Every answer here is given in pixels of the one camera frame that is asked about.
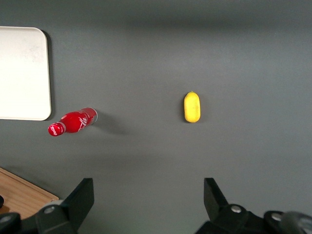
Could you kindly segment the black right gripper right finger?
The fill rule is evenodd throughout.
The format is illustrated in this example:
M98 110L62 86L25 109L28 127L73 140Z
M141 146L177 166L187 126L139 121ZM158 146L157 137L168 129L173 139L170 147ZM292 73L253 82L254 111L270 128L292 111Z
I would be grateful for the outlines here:
M198 234L265 234L262 218L240 205L230 204L213 178L204 179L204 206L209 220Z

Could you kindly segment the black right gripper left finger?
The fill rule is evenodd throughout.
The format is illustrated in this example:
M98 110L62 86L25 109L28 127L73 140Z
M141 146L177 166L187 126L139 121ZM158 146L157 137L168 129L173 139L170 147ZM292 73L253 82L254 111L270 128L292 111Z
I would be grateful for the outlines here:
M76 234L93 204L93 179L84 178L60 204L49 204L36 214L38 233Z

